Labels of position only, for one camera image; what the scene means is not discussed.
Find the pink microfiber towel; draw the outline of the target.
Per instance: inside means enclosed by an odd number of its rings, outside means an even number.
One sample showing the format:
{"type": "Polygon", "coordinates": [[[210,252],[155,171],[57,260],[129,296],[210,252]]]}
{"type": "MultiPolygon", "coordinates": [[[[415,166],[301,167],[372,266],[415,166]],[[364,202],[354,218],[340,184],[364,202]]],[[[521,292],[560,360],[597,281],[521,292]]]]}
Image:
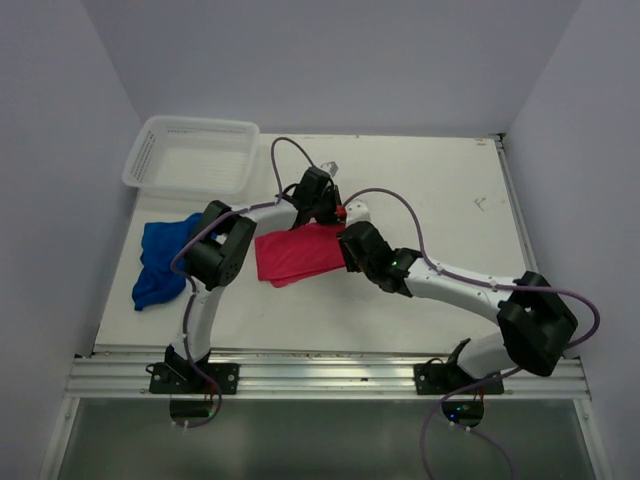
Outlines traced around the pink microfiber towel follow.
{"type": "Polygon", "coordinates": [[[343,225],[311,223],[254,241],[257,279],[282,288],[345,267],[338,234],[343,225]]]}

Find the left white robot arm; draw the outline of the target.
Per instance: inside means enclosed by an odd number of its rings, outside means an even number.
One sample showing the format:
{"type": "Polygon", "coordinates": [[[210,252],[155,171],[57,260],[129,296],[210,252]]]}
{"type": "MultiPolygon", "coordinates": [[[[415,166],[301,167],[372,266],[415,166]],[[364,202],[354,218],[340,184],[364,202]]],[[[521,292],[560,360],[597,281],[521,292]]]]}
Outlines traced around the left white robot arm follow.
{"type": "Polygon", "coordinates": [[[184,393],[213,387],[206,364],[216,311],[225,288],[240,273],[254,238],[297,229],[311,221],[340,224],[340,205],[333,175],[319,167],[307,168],[289,193],[282,191],[264,203],[229,206],[218,200],[210,202],[170,264],[187,281],[191,294],[179,333],[165,350],[164,371],[154,376],[184,393]]]}

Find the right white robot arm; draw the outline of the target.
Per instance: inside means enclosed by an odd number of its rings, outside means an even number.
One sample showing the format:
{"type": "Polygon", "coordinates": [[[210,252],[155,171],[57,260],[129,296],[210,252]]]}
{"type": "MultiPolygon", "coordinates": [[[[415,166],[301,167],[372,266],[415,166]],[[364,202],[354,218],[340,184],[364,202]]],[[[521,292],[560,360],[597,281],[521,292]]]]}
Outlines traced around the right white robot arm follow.
{"type": "Polygon", "coordinates": [[[446,362],[427,367],[425,379],[438,391],[468,392],[480,380],[521,368],[548,377],[568,347],[578,321],[546,279],[527,271],[517,279],[445,272],[417,250],[392,248],[368,221],[339,233],[346,268],[360,272],[382,291],[443,302],[476,314],[498,327],[480,339],[464,339],[446,362]],[[504,282],[506,289],[499,289],[504,282]]]}

